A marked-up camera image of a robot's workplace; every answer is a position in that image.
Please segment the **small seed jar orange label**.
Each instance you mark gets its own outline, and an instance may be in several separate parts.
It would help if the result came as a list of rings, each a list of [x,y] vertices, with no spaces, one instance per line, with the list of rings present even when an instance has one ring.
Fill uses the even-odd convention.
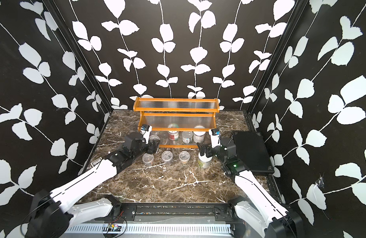
[[[149,137],[149,140],[156,140],[156,139],[159,139],[160,140],[160,138],[157,136],[157,135],[151,135],[150,137]]]

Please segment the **clear seed jar dark contents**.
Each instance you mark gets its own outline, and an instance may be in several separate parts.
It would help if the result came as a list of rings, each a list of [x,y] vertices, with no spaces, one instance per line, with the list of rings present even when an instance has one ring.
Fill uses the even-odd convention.
[[[162,153],[161,159],[166,165],[170,165],[173,161],[173,153],[169,150],[166,150]]]

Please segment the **clear seed jar purple label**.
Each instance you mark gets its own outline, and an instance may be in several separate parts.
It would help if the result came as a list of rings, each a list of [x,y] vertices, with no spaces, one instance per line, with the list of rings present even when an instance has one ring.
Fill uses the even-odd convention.
[[[153,154],[148,154],[148,153],[145,153],[143,156],[142,156],[142,161],[145,165],[147,166],[151,166],[154,162],[154,155]]]

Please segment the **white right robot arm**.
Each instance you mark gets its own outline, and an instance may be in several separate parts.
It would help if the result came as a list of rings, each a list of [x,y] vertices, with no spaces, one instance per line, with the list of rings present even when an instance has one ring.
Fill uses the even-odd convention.
[[[237,149],[234,140],[219,140],[216,146],[197,143],[199,156],[216,158],[224,174],[229,176],[249,198],[233,205],[238,218],[251,227],[260,238],[304,238],[302,218],[277,202],[257,181],[248,165],[256,156]]]

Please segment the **clear seed jar orange contents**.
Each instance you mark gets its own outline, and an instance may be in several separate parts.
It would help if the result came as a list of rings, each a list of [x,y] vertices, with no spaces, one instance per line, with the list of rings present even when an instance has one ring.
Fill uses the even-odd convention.
[[[190,153],[187,151],[182,151],[179,153],[179,160],[182,164],[187,164],[190,160]]]

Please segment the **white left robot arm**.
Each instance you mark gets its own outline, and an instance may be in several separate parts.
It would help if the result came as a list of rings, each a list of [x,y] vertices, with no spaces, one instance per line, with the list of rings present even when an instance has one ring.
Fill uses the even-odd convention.
[[[132,165],[139,156],[155,154],[160,140],[149,137],[148,131],[132,132],[117,150],[106,155],[90,170],[50,192],[38,192],[29,214],[24,218],[28,221],[27,230],[20,229],[21,234],[25,238],[58,238],[77,224],[107,216],[117,203],[115,198],[85,203],[81,209],[73,206],[98,185]]]

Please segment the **large white jar green label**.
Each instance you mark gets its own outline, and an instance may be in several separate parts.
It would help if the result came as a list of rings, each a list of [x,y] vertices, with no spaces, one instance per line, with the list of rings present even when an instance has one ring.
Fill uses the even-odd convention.
[[[207,157],[205,154],[201,156],[201,154],[198,154],[198,164],[199,167],[206,169],[210,166],[212,161],[212,157]]]

